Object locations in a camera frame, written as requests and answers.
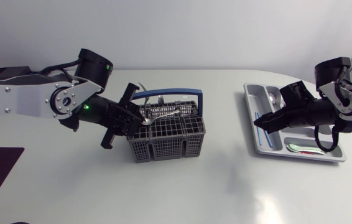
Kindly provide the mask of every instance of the spoon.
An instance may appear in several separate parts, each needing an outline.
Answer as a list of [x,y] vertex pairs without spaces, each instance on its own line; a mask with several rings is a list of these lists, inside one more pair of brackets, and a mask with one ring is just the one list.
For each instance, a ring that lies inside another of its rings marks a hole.
[[152,124],[156,119],[158,118],[163,118],[164,116],[169,116],[169,115],[172,115],[172,114],[175,114],[175,113],[180,113],[180,110],[175,110],[175,111],[172,111],[170,113],[167,113],[167,114],[164,114],[164,115],[161,115],[161,116],[158,116],[156,118],[146,118],[145,121],[143,121],[141,124],[143,125],[150,125]]
[[321,155],[325,154],[321,149],[317,147],[297,146],[295,144],[288,144],[287,149],[289,149],[292,152],[312,152],[312,153],[317,153]]
[[276,97],[274,96],[274,94],[269,93],[269,99],[273,105],[276,105]]
[[[142,85],[141,83],[139,84],[144,91],[147,91],[146,88],[144,88],[144,85]],[[147,113],[147,102],[149,101],[149,99],[150,99],[149,97],[146,97],[146,99],[144,100],[144,114],[146,115],[146,117],[149,117]]]
[[[269,93],[269,99],[273,105],[276,105],[277,102],[276,102],[276,97],[274,96],[274,94]],[[281,97],[280,108],[283,108],[284,106],[285,106],[285,102],[284,102],[284,99]]]
[[159,95],[159,96],[158,96],[159,111],[161,111],[161,108],[163,107],[164,104],[165,104],[164,97],[163,97],[162,95]]

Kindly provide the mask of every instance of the utensil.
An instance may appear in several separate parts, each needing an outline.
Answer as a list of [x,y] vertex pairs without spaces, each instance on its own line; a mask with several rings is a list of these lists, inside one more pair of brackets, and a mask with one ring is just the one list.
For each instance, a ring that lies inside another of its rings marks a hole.
[[150,125],[152,124],[156,119],[158,118],[163,118],[164,116],[169,116],[169,115],[172,115],[172,114],[175,114],[175,113],[180,113],[180,110],[175,110],[175,111],[172,111],[170,113],[167,113],[167,114],[164,114],[164,115],[161,115],[161,116],[158,116],[156,118],[146,118],[145,121],[142,122],[143,125]]
[[287,149],[289,149],[292,152],[312,152],[312,153],[317,153],[321,155],[325,154],[325,152],[323,152],[320,148],[308,147],[308,146],[297,146],[295,144],[288,144]]
[[[256,119],[259,119],[259,113],[258,112],[255,112],[255,117],[256,117]],[[262,136],[261,136],[261,132],[260,132],[258,126],[256,126],[256,131],[257,131],[257,136],[259,138],[259,145],[262,145]]]
[[[269,99],[270,99],[270,102],[271,102],[273,105],[276,105],[276,104],[277,104],[276,96],[274,96],[274,94],[269,93]],[[285,101],[284,101],[284,99],[281,97],[281,99],[280,99],[280,108],[283,108],[284,106],[285,106]]]
[[[144,90],[144,91],[147,91],[146,88],[144,87],[144,85],[142,85],[141,83],[139,83],[141,88]],[[146,118],[149,117],[148,113],[147,113],[147,102],[149,101],[150,97],[146,97],[146,99],[144,100],[144,114],[146,116]]]
[[274,96],[274,94],[269,93],[269,99],[273,105],[276,105],[276,97]]
[[[259,114],[259,112],[255,112],[257,114],[257,118],[259,118],[261,115]],[[271,141],[271,138],[269,136],[269,133],[264,130],[264,135],[266,136],[267,142],[269,142],[269,146],[273,147],[273,142]]]
[[158,96],[158,106],[159,106],[159,109],[161,109],[161,107],[165,104],[165,100],[164,100],[164,97],[162,95],[159,95]]

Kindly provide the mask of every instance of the blue handle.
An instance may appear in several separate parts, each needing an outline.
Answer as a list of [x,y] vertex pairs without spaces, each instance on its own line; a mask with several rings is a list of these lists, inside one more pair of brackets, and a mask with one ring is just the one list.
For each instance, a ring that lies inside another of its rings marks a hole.
[[149,90],[135,93],[132,100],[145,98],[149,96],[158,96],[158,95],[197,95],[198,97],[198,115],[202,117],[202,91],[196,89],[188,88],[170,88],[170,89],[161,89],[161,90]]

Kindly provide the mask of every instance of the green spoon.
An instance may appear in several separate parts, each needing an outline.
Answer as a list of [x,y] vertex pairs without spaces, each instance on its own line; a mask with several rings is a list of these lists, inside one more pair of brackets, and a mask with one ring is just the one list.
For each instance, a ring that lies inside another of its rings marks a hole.
[[321,149],[317,147],[297,146],[295,144],[288,144],[287,149],[289,149],[292,152],[312,152],[312,153],[317,153],[321,155],[325,154],[325,152],[323,152]]

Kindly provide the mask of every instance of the white wall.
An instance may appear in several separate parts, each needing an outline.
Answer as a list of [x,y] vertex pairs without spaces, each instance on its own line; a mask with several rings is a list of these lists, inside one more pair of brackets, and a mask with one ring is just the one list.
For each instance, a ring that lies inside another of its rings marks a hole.
[[129,68],[246,68],[313,82],[352,56],[352,0],[0,1],[0,67],[34,70],[80,48]]

